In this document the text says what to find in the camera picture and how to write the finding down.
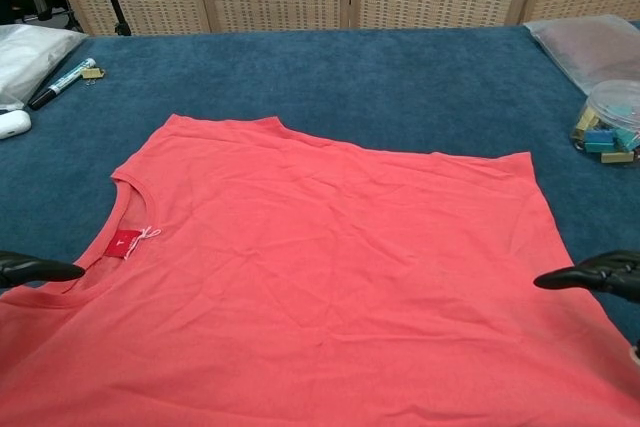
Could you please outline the clear jar of binder clips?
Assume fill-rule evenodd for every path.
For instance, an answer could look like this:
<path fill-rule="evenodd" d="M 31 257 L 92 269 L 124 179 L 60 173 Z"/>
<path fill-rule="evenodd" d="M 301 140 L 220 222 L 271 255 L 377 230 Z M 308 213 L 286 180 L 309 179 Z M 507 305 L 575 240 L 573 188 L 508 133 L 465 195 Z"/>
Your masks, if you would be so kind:
<path fill-rule="evenodd" d="M 640 163 L 640 81 L 597 84 L 569 138 L 578 151 L 602 164 Z"/>

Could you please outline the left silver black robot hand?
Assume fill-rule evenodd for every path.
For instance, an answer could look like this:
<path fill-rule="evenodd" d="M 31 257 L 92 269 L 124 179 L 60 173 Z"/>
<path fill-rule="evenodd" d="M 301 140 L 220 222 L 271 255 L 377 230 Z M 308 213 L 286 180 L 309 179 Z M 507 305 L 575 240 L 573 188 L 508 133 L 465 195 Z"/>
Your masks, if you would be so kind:
<path fill-rule="evenodd" d="M 71 281 L 84 274 L 85 270 L 74 264 L 0 251 L 0 289 L 10 289 L 31 282 Z"/>

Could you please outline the black white marker pen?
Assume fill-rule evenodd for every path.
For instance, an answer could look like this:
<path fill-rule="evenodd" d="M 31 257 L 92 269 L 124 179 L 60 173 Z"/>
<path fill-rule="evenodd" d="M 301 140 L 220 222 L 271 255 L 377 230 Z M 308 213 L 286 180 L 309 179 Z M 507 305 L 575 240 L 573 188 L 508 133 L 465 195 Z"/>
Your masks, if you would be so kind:
<path fill-rule="evenodd" d="M 43 92 L 41 92 L 35 99 L 29 101 L 27 106 L 34 111 L 41 109 L 52 99 L 57 97 L 62 91 L 64 91 L 67 87 L 72 85 L 75 81 L 77 81 L 82 73 L 87 70 L 94 68 L 96 66 L 96 61 L 93 58 L 87 58 L 80 62 L 76 67 L 72 70 L 64 74 L 58 80 L 50 84 Z"/>

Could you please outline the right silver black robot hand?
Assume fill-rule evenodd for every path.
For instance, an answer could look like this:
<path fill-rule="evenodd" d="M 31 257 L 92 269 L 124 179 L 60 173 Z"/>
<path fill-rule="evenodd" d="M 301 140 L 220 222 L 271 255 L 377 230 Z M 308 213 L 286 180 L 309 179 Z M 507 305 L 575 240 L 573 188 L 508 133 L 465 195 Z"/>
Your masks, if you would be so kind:
<path fill-rule="evenodd" d="M 614 250 L 543 273 L 533 284 L 543 290 L 571 288 L 611 294 L 640 305 L 640 251 Z"/>

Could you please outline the coral red sleeveless shirt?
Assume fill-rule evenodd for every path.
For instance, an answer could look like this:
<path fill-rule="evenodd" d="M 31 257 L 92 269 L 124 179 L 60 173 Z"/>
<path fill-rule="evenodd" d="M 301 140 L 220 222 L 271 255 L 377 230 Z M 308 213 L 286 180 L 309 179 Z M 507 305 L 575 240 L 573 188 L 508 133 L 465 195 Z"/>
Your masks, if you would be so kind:
<path fill-rule="evenodd" d="M 0 296 L 0 427 L 640 427 L 529 153 L 172 116 L 83 278 Z"/>

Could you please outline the plastic bag with maroon cloth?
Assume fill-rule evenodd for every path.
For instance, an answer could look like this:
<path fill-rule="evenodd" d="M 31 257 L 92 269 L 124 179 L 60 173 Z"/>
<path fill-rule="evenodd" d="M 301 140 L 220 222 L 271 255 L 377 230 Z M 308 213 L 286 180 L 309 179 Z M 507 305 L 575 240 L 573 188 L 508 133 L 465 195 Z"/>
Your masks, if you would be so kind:
<path fill-rule="evenodd" d="M 640 29 L 618 16 L 538 20 L 525 26 L 586 95 L 605 81 L 640 82 Z"/>

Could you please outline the blue carpet table mat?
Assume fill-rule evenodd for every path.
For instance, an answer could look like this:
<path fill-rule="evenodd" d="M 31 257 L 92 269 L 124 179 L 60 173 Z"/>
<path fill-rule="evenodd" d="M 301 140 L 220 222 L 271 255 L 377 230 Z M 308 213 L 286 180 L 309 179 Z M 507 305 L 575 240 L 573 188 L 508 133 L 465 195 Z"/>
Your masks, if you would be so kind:
<path fill-rule="evenodd" d="M 111 208 L 111 172 L 174 113 L 275 115 L 388 150 L 526 150 L 573 256 L 640 247 L 640 168 L 569 144 L 584 95 L 523 27 L 100 37 L 65 65 L 87 57 L 102 82 L 0 141 L 0 248 L 80 254 Z"/>

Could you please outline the plastic bag with white cloth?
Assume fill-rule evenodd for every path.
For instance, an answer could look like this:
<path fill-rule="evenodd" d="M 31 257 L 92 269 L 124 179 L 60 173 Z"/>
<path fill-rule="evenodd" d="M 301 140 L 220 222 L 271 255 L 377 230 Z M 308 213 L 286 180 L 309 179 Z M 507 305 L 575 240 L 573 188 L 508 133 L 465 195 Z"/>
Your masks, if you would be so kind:
<path fill-rule="evenodd" d="M 23 109 L 41 82 L 87 37 L 64 29 L 0 25 L 0 110 Z"/>

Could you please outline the white earbuds case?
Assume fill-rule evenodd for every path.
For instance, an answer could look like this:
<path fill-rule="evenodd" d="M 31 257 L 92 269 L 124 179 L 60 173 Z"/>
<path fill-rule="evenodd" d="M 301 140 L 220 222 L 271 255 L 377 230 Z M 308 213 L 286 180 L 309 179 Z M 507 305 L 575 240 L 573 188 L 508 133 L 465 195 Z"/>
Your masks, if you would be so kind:
<path fill-rule="evenodd" d="M 24 110 L 0 113 L 0 140 L 5 140 L 28 132 L 32 127 L 31 118 Z"/>

